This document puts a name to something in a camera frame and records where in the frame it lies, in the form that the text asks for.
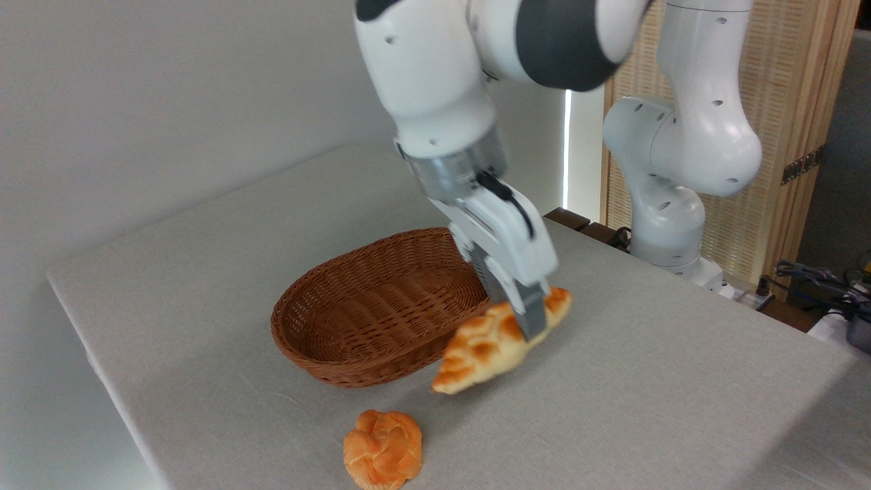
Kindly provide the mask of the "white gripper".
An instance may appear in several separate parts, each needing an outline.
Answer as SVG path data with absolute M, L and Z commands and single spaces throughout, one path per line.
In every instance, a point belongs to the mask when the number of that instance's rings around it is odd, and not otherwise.
M 503 180 L 482 180 L 471 195 L 432 204 L 449 220 L 464 260 L 470 261 L 492 304 L 509 303 L 523 337 L 544 333 L 548 277 L 557 269 L 553 242 L 535 206 Z M 500 282 L 491 258 L 509 276 Z

